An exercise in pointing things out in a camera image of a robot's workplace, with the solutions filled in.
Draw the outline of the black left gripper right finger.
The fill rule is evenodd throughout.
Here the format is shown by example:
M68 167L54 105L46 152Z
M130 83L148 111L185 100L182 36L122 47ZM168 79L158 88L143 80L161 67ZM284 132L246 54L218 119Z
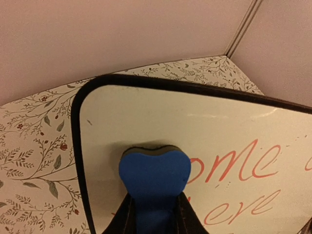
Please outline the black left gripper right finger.
M207 234L184 193L176 200L176 233Z

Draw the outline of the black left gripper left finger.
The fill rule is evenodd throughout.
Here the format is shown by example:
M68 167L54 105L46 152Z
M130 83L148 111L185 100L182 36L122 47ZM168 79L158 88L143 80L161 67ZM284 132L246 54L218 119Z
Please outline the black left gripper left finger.
M133 233L133 204L129 194L125 196L113 219L102 232L103 234Z

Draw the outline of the blue whiteboard eraser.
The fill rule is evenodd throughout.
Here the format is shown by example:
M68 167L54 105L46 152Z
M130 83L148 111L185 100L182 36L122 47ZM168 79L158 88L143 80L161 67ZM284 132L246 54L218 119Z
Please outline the blue whiteboard eraser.
M172 234L177 197L183 192L191 160L178 147L131 147L121 157L121 178L134 200L136 233Z

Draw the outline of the small black-framed whiteboard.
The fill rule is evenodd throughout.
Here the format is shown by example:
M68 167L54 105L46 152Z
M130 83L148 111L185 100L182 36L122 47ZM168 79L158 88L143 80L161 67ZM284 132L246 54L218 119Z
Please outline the small black-framed whiteboard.
M312 220L312 110L197 83L103 75L71 108L79 188L91 233L127 195L131 147L173 145L191 160L183 190L208 234L296 234Z

